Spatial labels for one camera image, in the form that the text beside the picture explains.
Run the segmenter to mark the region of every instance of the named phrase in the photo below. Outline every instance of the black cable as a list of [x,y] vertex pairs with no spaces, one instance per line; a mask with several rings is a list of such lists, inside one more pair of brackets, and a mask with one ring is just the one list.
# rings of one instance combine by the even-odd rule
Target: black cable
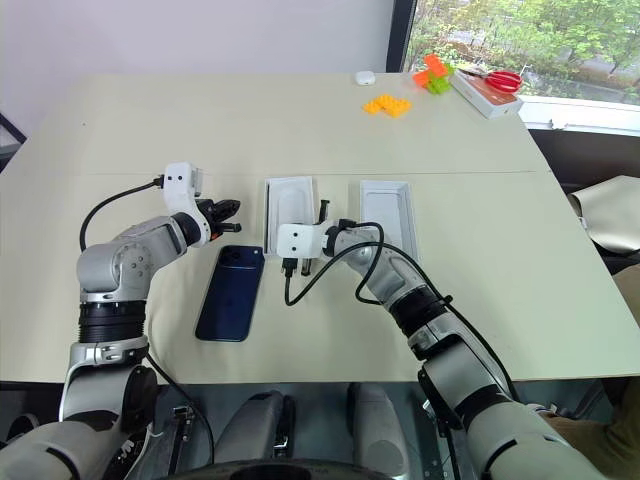
[[[285,279],[285,290],[284,290],[285,303],[288,306],[292,306],[298,303],[307,293],[309,293],[309,290],[311,290],[311,288],[316,284],[318,280],[320,280],[320,278],[327,272],[327,270],[329,270],[329,268],[331,268],[336,262],[338,262],[338,260],[340,260],[345,255],[363,247],[372,247],[377,245],[379,245],[379,242],[361,242],[345,248],[340,253],[338,253],[335,257],[329,260],[327,264],[324,267],[322,267],[320,271],[318,271],[318,273],[311,279],[311,281],[302,289],[302,291],[293,300],[289,300],[289,286],[290,286],[291,279],[290,278]],[[505,368],[503,363],[500,361],[500,358],[498,357],[496,352],[493,350],[493,348],[491,348],[491,345],[489,345],[489,342],[487,342],[484,339],[484,337],[480,335],[480,332],[478,332],[478,330],[476,330],[473,327],[473,325],[469,323],[469,321],[465,318],[464,315],[462,315],[462,313],[460,313],[453,305],[451,305],[451,299],[449,297],[444,297],[440,293],[440,291],[436,288],[436,286],[433,284],[433,282],[431,281],[429,276],[425,273],[425,271],[422,269],[422,267],[420,267],[420,265],[418,265],[418,263],[413,258],[411,258],[411,256],[409,256],[407,253],[405,253],[404,251],[402,251],[401,249],[399,249],[394,245],[384,243],[383,246],[385,248],[393,250],[398,255],[402,256],[405,260],[407,260],[411,264],[411,266],[416,269],[416,271],[418,272],[420,277],[422,277],[422,279],[427,284],[427,286],[433,291],[436,298],[438,298],[439,301],[442,301],[443,305],[446,308],[448,308],[451,311],[451,313],[453,313],[471,331],[471,333],[473,333],[478,338],[478,341],[487,350],[487,352],[489,352],[489,355],[491,355],[493,360],[498,364],[498,367],[502,371],[502,374],[504,375],[504,378],[507,382],[507,387],[509,388],[509,392],[511,393],[511,397],[516,402],[519,402],[520,396],[518,395],[518,392],[516,391],[513,385],[513,381],[511,380],[511,377],[509,376],[507,369]]]
[[4,129],[11,134],[13,138],[15,138],[19,144],[23,144],[27,141],[27,137],[24,133],[18,129],[13,123],[9,121],[7,117],[0,113],[0,126],[4,127]]
[[84,252],[86,250],[86,248],[87,248],[87,243],[86,243],[86,239],[85,239],[86,233],[87,233],[87,227],[89,226],[89,222],[91,222],[91,219],[93,218],[93,216],[96,213],[98,213],[98,210],[100,210],[105,205],[108,205],[109,203],[113,202],[114,200],[117,200],[119,198],[125,197],[127,195],[131,195],[132,193],[141,192],[142,190],[146,190],[147,188],[151,188],[151,187],[155,187],[155,186],[162,187],[163,180],[164,180],[164,175],[161,175],[161,176],[157,177],[156,179],[154,179],[152,182],[145,183],[144,185],[140,185],[139,187],[132,188],[130,190],[125,190],[124,192],[117,193],[117,194],[107,198],[106,200],[101,201],[98,205],[93,207],[91,209],[91,211],[85,217],[84,221],[82,222],[82,226],[80,227],[80,251]]
[[162,378],[164,378],[169,385],[171,385],[172,388],[174,388],[180,395],[182,395],[184,400],[193,409],[193,412],[196,414],[198,419],[204,424],[204,426],[206,428],[206,431],[207,431],[207,439],[209,441],[209,461],[208,461],[208,465],[213,464],[213,461],[215,459],[215,443],[213,441],[213,431],[211,430],[211,425],[209,424],[209,420],[207,420],[207,417],[205,417],[204,414],[200,411],[200,409],[196,405],[196,402],[193,400],[193,398],[191,398],[189,396],[189,394],[187,392],[185,392],[182,389],[182,387],[180,385],[178,385],[175,382],[175,380],[173,380],[173,378],[171,378],[169,376],[169,374],[167,372],[165,372],[162,368],[160,368],[160,365],[158,365],[156,363],[156,361],[151,357],[151,354],[148,353],[148,352],[147,352],[147,355],[146,355],[146,359],[149,361],[151,366],[156,370],[156,372],[158,372],[160,374],[160,376]]
[[376,254],[373,257],[373,262],[371,262],[371,266],[369,267],[369,270],[367,270],[367,273],[364,275],[364,277],[362,277],[362,281],[356,287],[356,300],[362,303],[366,303],[368,305],[382,305],[382,303],[379,302],[378,300],[369,300],[368,298],[362,297],[360,295],[360,292],[365,287],[365,285],[371,278],[373,271],[378,266],[378,260],[380,260],[380,255],[382,255],[382,249],[384,246],[384,230],[382,229],[382,225],[376,222],[358,223],[355,226],[356,227],[375,227],[378,229],[378,248],[376,249]]

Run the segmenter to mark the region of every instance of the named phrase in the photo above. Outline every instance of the yellow foam piece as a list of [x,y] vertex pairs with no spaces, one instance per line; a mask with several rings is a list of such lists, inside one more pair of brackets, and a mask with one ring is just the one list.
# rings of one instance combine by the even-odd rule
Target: yellow foam piece
[[378,113],[382,109],[392,117],[398,117],[411,108],[411,102],[404,98],[394,98],[391,95],[384,94],[373,99],[362,108],[370,114]]
[[363,105],[362,109],[365,112],[370,113],[371,115],[374,115],[374,114],[378,113],[382,109],[382,106],[380,106],[380,104],[378,102],[376,102],[375,100],[372,100],[369,103],[367,103],[366,105]]

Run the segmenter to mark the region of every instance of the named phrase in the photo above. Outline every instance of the orange toy block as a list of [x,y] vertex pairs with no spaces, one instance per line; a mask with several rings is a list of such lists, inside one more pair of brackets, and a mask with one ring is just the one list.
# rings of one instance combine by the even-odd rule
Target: orange toy block
[[424,64],[436,77],[445,77],[449,75],[449,70],[447,70],[447,67],[440,61],[435,53],[431,53],[424,57]]
[[366,105],[363,105],[362,109],[365,112],[370,113],[371,115],[374,115],[374,114],[378,113],[382,109],[382,106],[378,102],[376,102],[375,100],[371,100]]
[[418,72],[413,75],[413,81],[416,82],[416,85],[419,87],[426,88],[429,85],[429,72],[428,70],[423,70],[422,72]]

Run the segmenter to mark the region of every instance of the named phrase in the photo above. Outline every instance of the window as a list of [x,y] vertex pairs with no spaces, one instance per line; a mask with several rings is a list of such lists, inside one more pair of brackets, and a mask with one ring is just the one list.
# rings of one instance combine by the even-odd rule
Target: window
[[[640,135],[640,0],[397,0],[388,69],[420,70],[431,52],[453,66],[521,74],[522,114],[536,117],[533,123],[587,127],[580,130],[593,123],[598,131]],[[562,113],[542,121],[549,105]],[[577,107],[582,111],[572,116]],[[597,113],[584,116],[584,108],[600,107],[609,112],[607,125]]]

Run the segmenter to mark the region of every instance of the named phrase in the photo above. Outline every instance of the scissors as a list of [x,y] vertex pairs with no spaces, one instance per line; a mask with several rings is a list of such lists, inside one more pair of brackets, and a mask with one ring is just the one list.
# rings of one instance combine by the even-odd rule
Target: scissors
[[487,85],[502,93],[516,93],[522,86],[522,77],[517,73],[506,70],[498,70],[491,73],[465,69],[460,69],[460,71],[474,77],[484,78]]

